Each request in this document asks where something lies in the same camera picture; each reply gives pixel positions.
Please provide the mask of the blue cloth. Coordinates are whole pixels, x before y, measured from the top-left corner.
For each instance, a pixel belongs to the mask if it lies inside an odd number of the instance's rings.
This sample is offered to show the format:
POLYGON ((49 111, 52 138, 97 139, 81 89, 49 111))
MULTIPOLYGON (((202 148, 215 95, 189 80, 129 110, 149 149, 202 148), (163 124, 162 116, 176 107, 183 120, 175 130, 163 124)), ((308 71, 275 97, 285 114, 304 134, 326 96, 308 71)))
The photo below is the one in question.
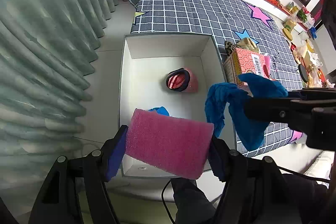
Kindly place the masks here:
POLYGON ((149 109, 150 112, 156 112, 158 114, 164 115, 164 116, 170 116, 169 112, 166 110, 165 107, 161 106, 161 107, 154 107, 152 109, 149 109))
POLYGON ((253 73, 243 73, 239 79, 248 84, 252 97, 233 83, 213 84, 208 91, 205 102, 207 122, 214 124, 215 137, 219 137, 225 126, 224 110, 228 110, 236 133, 248 151, 258 149, 264 139, 264 131, 269 122, 247 118, 245 103, 251 98, 286 98, 288 91, 278 81, 273 81, 253 73))

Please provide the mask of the large pink sponge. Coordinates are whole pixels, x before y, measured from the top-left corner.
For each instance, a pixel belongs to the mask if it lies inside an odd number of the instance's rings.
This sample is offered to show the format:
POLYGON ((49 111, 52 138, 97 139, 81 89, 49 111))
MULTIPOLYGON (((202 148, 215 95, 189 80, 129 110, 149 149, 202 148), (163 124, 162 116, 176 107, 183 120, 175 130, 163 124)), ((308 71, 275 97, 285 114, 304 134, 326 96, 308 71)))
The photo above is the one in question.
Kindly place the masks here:
POLYGON ((207 160, 214 125, 135 109, 125 153, 173 175, 196 180, 207 160))

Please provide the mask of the beige sock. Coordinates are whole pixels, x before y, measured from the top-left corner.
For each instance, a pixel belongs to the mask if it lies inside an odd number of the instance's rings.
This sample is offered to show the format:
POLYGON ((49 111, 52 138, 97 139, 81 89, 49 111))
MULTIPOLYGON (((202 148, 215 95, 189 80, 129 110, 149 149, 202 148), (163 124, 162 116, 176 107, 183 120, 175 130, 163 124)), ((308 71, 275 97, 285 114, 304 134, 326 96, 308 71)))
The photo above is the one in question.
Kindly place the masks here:
POLYGON ((236 43, 236 48, 241 48, 244 50, 249 50, 252 52, 260 53, 258 46, 251 38, 243 38, 240 42, 236 43))

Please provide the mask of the leopard print scarf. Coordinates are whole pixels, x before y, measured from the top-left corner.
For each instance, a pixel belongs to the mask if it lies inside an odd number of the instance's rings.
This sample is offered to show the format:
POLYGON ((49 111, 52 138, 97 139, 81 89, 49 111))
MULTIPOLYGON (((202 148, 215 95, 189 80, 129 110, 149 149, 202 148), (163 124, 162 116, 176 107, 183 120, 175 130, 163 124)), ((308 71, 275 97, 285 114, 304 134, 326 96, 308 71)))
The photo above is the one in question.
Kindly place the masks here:
POLYGON ((224 47, 225 47, 227 56, 230 56, 236 49, 236 44, 233 42, 225 41, 224 47))

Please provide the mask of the black round lid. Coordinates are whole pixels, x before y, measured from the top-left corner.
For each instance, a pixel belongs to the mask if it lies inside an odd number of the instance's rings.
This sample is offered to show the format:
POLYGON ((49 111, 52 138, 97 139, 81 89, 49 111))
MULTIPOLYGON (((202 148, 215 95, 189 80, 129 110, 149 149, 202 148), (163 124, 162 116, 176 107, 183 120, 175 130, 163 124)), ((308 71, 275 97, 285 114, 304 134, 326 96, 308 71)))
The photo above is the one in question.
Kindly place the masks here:
POLYGON ((300 74, 303 82, 308 83, 309 82, 309 77, 308 77, 308 74, 307 74, 307 71, 306 71, 305 67, 302 64, 298 65, 298 71, 299 71, 299 74, 300 74))

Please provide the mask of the red patterned tissue box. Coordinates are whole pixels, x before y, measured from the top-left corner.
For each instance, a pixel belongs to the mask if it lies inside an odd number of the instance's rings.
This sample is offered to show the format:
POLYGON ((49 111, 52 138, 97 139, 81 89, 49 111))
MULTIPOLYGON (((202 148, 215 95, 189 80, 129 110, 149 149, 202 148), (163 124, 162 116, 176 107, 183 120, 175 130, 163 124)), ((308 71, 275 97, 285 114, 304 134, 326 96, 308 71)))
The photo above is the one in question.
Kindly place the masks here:
POLYGON ((238 78, 241 74, 254 73, 269 79, 265 56, 250 50, 236 48, 224 61, 223 68, 227 81, 242 89, 247 88, 247 83, 238 78))

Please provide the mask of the white open storage box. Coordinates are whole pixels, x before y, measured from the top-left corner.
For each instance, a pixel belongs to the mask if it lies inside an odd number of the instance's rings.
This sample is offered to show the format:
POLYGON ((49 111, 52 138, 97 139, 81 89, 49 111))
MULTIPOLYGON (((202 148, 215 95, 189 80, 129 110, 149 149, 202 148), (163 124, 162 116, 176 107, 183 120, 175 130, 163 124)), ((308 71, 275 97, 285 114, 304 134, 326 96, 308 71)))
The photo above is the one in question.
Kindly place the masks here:
POLYGON ((226 82, 214 38, 192 33, 147 33, 124 39, 119 87, 119 124, 129 124, 135 109, 164 107, 170 116, 206 121, 205 101, 213 84, 226 82), (173 92, 170 72, 189 69, 197 92, 173 92))

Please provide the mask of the green pleated curtain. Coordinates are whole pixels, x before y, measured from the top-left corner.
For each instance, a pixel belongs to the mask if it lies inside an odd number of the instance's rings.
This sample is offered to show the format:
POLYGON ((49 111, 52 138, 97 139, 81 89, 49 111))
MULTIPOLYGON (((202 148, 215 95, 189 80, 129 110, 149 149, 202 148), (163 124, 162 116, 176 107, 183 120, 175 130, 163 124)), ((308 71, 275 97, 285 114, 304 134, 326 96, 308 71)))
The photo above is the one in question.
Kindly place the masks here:
POLYGON ((92 62, 118 0, 1 0, 1 197, 28 203, 81 144, 92 62))

